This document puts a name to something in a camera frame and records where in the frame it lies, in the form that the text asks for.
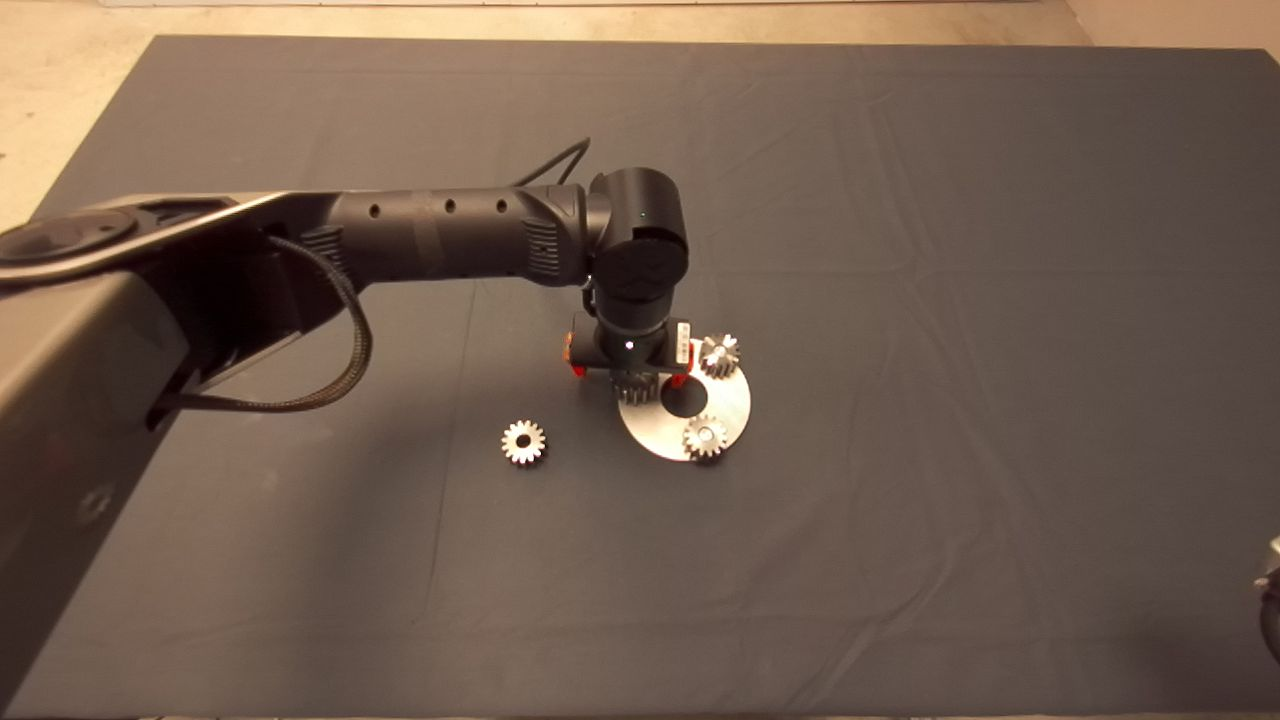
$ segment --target center hole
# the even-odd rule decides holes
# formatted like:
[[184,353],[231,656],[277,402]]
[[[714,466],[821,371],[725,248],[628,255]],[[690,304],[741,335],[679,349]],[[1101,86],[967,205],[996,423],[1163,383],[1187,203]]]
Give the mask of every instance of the center hole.
[[707,407],[707,387],[695,378],[685,378],[685,384],[671,387],[671,379],[662,383],[662,406],[677,418],[692,418]]

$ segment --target silver object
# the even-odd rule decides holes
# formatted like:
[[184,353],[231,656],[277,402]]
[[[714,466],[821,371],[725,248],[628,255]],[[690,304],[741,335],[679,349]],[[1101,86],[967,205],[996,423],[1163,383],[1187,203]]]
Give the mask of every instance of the silver object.
[[1280,575],[1280,537],[1274,537],[1267,546],[1267,560],[1262,566],[1262,577],[1253,580],[1253,587],[1261,591],[1270,589],[1277,575]]
[[658,374],[657,373],[630,373],[626,370],[613,370],[609,373],[613,380],[613,395],[627,405],[644,405],[658,400]]
[[[698,380],[707,389],[707,405],[696,415],[712,415],[724,427],[724,447],[721,448],[723,452],[732,447],[746,429],[746,421],[751,416],[751,388],[746,383],[742,368],[723,379],[708,375],[699,361],[704,341],[690,342],[694,346],[694,365],[686,382]],[[668,379],[669,374],[659,374],[658,387],[663,387]],[[685,448],[685,429],[690,418],[669,413],[662,402],[628,405],[622,400],[618,400],[618,414],[622,415],[622,424],[631,437],[649,452],[677,462],[692,460]]]
[[712,415],[699,415],[685,428],[685,451],[694,462],[710,462],[728,447],[728,430]]
[[84,493],[81,497],[79,505],[76,506],[76,521],[81,525],[90,525],[99,518],[101,518],[109,507],[111,507],[111,500],[115,498],[115,486],[111,483],[102,483],[93,489]]
[[502,454],[512,465],[527,468],[547,452],[547,433],[532,420],[520,420],[502,433]]
[[737,364],[742,360],[742,351],[737,345],[737,338],[724,333],[703,338],[703,354],[698,360],[698,366],[708,377],[723,379],[733,374]]

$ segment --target vent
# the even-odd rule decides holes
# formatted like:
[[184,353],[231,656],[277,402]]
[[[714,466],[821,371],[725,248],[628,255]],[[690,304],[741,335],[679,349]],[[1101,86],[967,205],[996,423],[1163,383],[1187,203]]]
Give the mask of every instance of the vent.
[[529,270],[549,278],[559,277],[559,232],[556,223],[525,218],[529,241]]
[[330,264],[333,264],[338,270],[351,277],[347,270],[347,258],[342,252],[342,225],[320,225],[312,228],[301,236],[298,241],[310,251],[320,255]]

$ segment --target metal disc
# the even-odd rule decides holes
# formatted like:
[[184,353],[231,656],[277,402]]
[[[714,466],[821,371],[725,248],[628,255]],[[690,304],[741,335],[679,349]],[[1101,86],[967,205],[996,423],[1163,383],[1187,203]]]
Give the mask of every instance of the metal disc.
[[[742,430],[746,429],[746,420],[751,416],[751,388],[746,384],[746,374],[740,365],[732,375],[724,379],[708,377],[698,363],[701,357],[703,341],[694,340],[691,342],[694,343],[694,369],[689,377],[698,378],[698,382],[707,388],[707,406],[698,415],[713,415],[723,423],[728,447],[732,447],[741,437]],[[659,387],[663,387],[669,378],[668,373],[659,374]],[[684,432],[692,418],[672,415],[663,407],[660,400],[644,405],[627,405],[618,401],[618,414],[622,415],[622,424],[627,427],[627,432],[645,450],[667,460],[689,462]]]
[[0,233],[0,264],[38,265],[93,250],[124,237],[137,220],[119,210],[81,210],[32,220]]

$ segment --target black cable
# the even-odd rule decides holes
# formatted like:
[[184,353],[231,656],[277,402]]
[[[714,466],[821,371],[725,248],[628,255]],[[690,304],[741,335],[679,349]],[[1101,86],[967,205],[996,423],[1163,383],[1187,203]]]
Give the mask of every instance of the black cable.
[[1258,615],[1262,628],[1262,641],[1267,643],[1271,657],[1280,662],[1280,597],[1266,591],[1262,594],[1262,612]]
[[165,410],[225,410],[236,413],[301,413],[303,410],[324,407],[340,400],[365,375],[374,352],[374,332],[369,327],[369,319],[365,318],[365,310],[360,306],[360,296],[356,293],[356,288],[352,287],[351,281],[333,263],[301,245],[275,236],[268,236],[266,241],[319,268],[338,292],[338,297],[347,307],[347,311],[351,313],[352,324],[356,327],[356,340],[347,369],[332,383],[293,400],[262,402],[216,395],[170,393],[160,397],[160,401],[156,404],[159,407]]
[[557,164],[564,160],[564,158],[572,155],[573,159],[570,160],[568,165],[564,167],[564,172],[561,173],[559,179],[556,181],[556,184],[564,184],[564,181],[568,179],[568,176],[573,172],[573,168],[577,167],[579,160],[581,160],[582,156],[586,155],[586,149],[590,146],[591,146],[591,138],[584,137],[582,140],[557,152],[556,156],[552,158],[550,160],[547,160],[541,165],[538,165],[538,169],[535,169],[534,172],[529,173],[527,176],[520,178],[518,181],[511,184],[515,187],[526,186],[534,182],[535,179],[540,178],[544,173],[547,173],[547,170],[554,168]]

